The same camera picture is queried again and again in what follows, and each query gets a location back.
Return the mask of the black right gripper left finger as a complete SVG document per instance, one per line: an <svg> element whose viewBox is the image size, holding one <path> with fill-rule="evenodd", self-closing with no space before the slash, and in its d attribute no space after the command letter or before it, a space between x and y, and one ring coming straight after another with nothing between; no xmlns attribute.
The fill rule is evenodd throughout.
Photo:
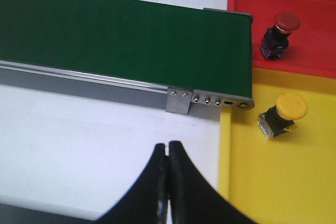
<svg viewBox="0 0 336 224"><path fill-rule="evenodd" d="M166 223L167 168L165 145L156 144L137 180L97 223Z"/></svg>

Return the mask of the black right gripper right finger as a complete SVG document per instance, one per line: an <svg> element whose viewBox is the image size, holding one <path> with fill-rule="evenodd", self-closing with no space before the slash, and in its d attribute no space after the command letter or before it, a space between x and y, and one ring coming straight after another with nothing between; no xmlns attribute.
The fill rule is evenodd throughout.
<svg viewBox="0 0 336 224"><path fill-rule="evenodd" d="M208 183L180 141L169 142L169 179L173 223L255 223Z"/></svg>

